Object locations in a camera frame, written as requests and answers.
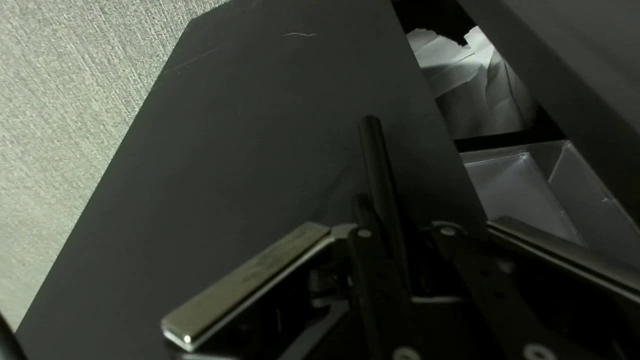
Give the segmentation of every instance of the screw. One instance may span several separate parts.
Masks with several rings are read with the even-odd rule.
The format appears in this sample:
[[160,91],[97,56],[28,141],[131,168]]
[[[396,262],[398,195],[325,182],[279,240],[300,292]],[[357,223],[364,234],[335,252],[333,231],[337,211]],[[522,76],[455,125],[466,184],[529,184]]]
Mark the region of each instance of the screw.
[[526,360],[557,360],[551,349],[536,343],[527,344],[522,350],[522,354]]
[[361,238],[370,238],[371,232],[367,229],[360,229],[358,230],[358,236]]
[[420,354],[410,347],[399,347],[394,350],[393,360],[421,360]]
[[440,234],[446,235],[446,236],[455,236],[458,233],[458,231],[451,226],[444,226],[440,228]]

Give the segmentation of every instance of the scratch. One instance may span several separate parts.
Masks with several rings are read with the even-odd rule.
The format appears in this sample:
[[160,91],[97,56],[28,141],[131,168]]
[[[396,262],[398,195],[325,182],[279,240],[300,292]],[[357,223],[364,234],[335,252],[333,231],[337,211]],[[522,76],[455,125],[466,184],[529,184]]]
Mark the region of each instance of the scratch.
[[301,36],[301,37],[314,37],[314,36],[316,36],[317,34],[316,34],[316,33],[311,33],[311,34],[305,34],[305,33],[288,33],[288,34],[284,34],[284,35],[282,35],[282,36],[283,36],[283,37],[289,37],[289,36],[291,36],[291,35],[298,35],[298,36]]
[[216,52],[216,51],[218,51],[218,50],[222,49],[223,47],[225,47],[225,46],[227,46],[227,45],[229,45],[229,44],[231,44],[231,43],[230,43],[230,42],[227,42],[226,44],[222,44],[222,45],[220,45],[220,46],[218,46],[218,47],[214,47],[213,49],[211,49],[211,50],[207,51],[206,53],[202,53],[202,54],[200,54],[200,55],[196,55],[196,56],[194,56],[192,59],[190,59],[190,60],[188,60],[188,61],[185,61],[184,63],[181,63],[181,64],[180,64],[180,65],[178,65],[178,66],[174,66],[174,67],[172,67],[172,68],[170,68],[170,69],[166,69],[165,71],[163,71],[163,75],[165,75],[165,74],[169,74],[170,72],[174,72],[174,71],[176,71],[176,70],[178,70],[178,69],[181,69],[181,68],[183,68],[183,67],[185,67],[185,66],[189,65],[190,63],[193,63],[194,61],[196,61],[196,60],[198,60],[198,59],[200,59],[200,58],[203,58],[203,57],[205,57],[205,56],[207,56],[207,55],[210,55],[211,53],[214,53],[214,52]]

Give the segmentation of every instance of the textured wallpaper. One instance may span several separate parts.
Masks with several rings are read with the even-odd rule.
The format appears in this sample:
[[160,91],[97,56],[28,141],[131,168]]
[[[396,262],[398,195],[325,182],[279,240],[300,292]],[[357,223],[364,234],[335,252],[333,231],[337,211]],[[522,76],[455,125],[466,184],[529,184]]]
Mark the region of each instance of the textured wallpaper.
[[16,328],[182,29],[224,0],[2,0],[0,311]]

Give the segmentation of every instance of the crumpled white paper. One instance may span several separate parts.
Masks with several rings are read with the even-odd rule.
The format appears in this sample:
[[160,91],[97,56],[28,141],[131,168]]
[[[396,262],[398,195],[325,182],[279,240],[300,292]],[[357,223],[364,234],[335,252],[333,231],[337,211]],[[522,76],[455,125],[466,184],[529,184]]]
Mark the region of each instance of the crumpled white paper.
[[453,138],[531,127],[537,102],[480,28],[465,46],[425,29],[407,39]]

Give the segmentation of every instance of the metal mechanism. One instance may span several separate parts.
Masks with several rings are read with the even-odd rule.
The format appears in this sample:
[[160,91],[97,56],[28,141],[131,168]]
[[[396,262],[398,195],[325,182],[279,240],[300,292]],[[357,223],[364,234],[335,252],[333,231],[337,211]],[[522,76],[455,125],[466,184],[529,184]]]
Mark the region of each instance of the metal mechanism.
[[353,224],[306,223],[168,314],[177,359],[640,359],[640,276],[510,218],[417,228],[378,119]]

